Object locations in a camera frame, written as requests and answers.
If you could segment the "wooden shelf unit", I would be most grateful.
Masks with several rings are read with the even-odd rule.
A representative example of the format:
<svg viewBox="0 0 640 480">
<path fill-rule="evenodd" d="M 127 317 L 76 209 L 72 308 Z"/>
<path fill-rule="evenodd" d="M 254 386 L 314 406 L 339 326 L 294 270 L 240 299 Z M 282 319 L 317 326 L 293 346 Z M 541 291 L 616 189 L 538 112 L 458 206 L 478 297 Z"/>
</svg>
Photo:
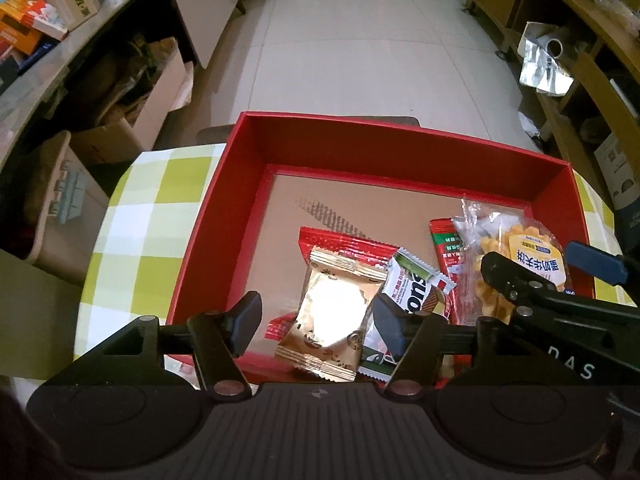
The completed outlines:
<svg viewBox="0 0 640 480">
<path fill-rule="evenodd" d="M 592 0 L 466 0 L 466 7 L 480 9 L 498 27 L 501 55 L 516 51 L 527 23 L 568 30 L 579 47 L 568 68 L 574 80 L 565 96 L 547 96 L 540 104 L 559 153 L 612 205 L 616 196 L 605 186 L 596 151 L 615 136 L 638 176 L 639 122 L 624 102 L 639 96 L 638 42 Z"/>
</svg>

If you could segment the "red Trolli gummy bag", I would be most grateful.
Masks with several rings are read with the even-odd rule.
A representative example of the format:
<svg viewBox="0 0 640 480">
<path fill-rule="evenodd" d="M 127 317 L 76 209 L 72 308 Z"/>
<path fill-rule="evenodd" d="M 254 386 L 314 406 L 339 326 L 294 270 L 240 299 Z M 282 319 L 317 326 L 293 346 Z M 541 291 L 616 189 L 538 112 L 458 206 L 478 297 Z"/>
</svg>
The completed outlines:
<svg viewBox="0 0 640 480">
<path fill-rule="evenodd" d="M 368 240 L 352 234 L 337 233 L 329 230 L 302 226 L 298 233 L 298 247 L 303 259 L 309 262 L 311 249 L 319 247 L 329 252 L 355 259 L 370 266 L 386 269 L 388 260 L 398 251 L 398 246 Z M 280 341 L 292 327 L 297 311 L 273 318 L 266 329 L 265 338 Z"/>
</svg>

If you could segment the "waffle cookies clear bag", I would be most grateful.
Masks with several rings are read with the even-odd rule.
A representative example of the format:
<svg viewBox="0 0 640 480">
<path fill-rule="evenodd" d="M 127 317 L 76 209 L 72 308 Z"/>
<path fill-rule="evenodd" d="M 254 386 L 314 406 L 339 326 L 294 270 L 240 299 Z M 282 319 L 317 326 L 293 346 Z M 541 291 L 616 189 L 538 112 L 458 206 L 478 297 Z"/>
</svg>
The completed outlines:
<svg viewBox="0 0 640 480">
<path fill-rule="evenodd" d="M 451 219 L 461 240 L 456 320 L 473 325 L 480 316 L 509 322 L 514 304 L 486 284 L 480 273 L 485 255 L 498 252 L 551 282 L 559 292 L 574 292 L 563 249 L 539 221 L 491 204 L 462 200 L 462 214 Z"/>
</svg>

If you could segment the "long grey side counter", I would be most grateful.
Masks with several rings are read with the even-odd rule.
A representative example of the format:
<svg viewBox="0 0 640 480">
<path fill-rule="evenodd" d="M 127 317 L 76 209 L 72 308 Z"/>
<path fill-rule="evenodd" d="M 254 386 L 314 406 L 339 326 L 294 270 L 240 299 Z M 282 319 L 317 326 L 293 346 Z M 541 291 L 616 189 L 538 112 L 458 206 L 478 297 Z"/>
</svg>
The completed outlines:
<svg viewBox="0 0 640 480">
<path fill-rule="evenodd" d="M 1 96 L 1 161 L 6 162 L 40 103 L 68 74 L 68 66 L 108 22 L 134 8 L 136 0 L 105 0 L 93 18 L 70 32 L 9 85 Z M 241 0 L 175 0 L 196 59 L 207 67 L 233 11 Z"/>
</svg>

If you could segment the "red cardboard box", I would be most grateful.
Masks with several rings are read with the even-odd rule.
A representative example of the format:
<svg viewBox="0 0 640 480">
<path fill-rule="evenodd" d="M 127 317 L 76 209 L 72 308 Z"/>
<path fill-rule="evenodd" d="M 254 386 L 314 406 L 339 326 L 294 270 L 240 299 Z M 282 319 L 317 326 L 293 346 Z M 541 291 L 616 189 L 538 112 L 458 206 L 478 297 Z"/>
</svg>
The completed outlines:
<svg viewBox="0 0 640 480">
<path fill-rule="evenodd" d="M 244 113 L 201 204 L 168 323 L 262 296 L 271 321 L 298 309 L 304 226 L 349 232 L 437 260 L 430 223 L 462 200 L 503 206 L 561 243 L 588 230 L 573 169 L 561 159 L 435 130 L 366 120 Z"/>
</svg>

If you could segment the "open cardboard box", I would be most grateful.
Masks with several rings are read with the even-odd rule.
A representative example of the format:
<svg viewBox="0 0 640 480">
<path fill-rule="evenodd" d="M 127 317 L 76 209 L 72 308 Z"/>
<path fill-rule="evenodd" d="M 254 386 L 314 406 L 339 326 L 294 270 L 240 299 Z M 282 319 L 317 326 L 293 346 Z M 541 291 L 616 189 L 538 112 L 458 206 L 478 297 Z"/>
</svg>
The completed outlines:
<svg viewBox="0 0 640 480">
<path fill-rule="evenodd" d="M 114 88 L 96 125 L 70 138 L 73 151 L 88 165 L 130 162 L 152 150 L 168 113 L 190 96 L 193 66 L 183 62 L 175 38 L 152 42 L 149 56 L 132 62 L 138 80 Z"/>
</svg>

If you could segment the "red green snack packet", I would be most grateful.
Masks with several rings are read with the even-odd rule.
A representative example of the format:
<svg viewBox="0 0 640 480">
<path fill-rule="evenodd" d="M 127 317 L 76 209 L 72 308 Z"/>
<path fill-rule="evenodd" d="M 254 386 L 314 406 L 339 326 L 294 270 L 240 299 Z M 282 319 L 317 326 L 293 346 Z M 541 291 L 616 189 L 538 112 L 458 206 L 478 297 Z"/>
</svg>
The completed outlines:
<svg viewBox="0 0 640 480">
<path fill-rule="evenodd" d="M 431 220 L 430 231 L 440 272 L 456 285 L 446 293 L 446 317 L 451 324 L 468 325 L 464 305 L 460 301 L 462 240 L 452 221 L 447 218 Z"/>
</svg>

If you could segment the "beige chair back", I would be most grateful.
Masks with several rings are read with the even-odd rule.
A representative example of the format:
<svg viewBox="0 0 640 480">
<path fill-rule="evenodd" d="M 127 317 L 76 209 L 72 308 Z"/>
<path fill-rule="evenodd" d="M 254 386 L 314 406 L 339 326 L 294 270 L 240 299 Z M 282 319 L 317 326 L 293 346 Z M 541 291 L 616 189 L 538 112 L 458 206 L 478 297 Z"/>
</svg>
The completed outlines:
<svg viewBox="0 0 640 480">
<path fill-rule="evenodd" d="M 73 361 L 81 288 L 1 254 L 1 390 L 25 404 Z"/>
</svg>

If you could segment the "Kaprons wafer packet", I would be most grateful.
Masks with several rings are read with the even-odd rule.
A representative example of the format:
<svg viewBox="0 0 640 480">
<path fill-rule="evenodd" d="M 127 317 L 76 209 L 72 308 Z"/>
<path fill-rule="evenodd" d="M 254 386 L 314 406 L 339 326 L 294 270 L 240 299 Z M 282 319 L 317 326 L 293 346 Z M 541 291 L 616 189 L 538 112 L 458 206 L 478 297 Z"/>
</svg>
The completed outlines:
<svg viewBox="0 0 640 480">
<path fill-rule="evenodd" d="M 398 307 L 408 313 L 434 313 L 447 318 L 446 293 L 456 285 L 445 274 L 405 248 L 399 248 L 388 260 L 386 270 L 387 278 L 378 294 L 382 292 L 389 296 Z M 358 373 L 379 382 L 388 382 L 398 359 L 390 355 L 374 325 L 372 302 Z"/>
</svg>

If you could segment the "brown gold biscuit packet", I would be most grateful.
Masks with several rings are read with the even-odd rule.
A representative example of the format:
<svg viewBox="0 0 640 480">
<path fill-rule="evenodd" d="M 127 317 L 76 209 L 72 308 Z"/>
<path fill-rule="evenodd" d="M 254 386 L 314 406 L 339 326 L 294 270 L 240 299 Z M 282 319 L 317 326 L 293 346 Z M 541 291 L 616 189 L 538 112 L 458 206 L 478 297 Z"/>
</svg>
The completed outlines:
<svg viewBox="0 0 640 480">
<path fill-rule="evenodd" d="M 386 278 L 382 266 L 312 248 L 302 301 L 274 355 L 330 382 L 352 382 L 370 303 Z"/>
</svg>

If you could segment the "orange carton box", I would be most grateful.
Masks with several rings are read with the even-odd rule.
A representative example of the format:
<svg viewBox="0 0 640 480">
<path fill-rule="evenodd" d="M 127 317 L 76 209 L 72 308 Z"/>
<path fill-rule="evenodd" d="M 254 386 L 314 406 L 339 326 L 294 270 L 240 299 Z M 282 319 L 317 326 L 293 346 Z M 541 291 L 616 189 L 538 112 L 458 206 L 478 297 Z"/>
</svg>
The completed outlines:
<svg viewBox="0 0 640 480">
<path fill-rule="evenodd" d="M 11 47 L 31 55 L 41 39 L 41 32 L 27 23 L 27 11 L 37 0 L 6 0 L 1 8 L 1 38 Z"/>
</svg>

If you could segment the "green checkered tablecloth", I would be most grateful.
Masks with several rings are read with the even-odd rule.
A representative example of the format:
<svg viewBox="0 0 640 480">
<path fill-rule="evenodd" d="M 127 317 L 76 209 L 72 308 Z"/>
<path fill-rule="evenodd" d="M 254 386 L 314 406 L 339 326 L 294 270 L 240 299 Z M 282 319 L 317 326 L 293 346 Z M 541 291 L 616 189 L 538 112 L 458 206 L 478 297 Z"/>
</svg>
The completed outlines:
<svg viewBox="0 0 640 480">
<path fill-rule="evenodd" d="M 116 186 L 96 239 L 79 306 L 75 356 L 138 315 L 167 318 L 186 246 L 224 148 L 141 154 Z M 457 197 L 276 174 L 267 185 L 246 282 L 262 295 L 262 319 L 298 309 L 306 264 L 302 226 L 353 232 L 437 258 L 428 224 L 457 216 Z"/>
</svg>

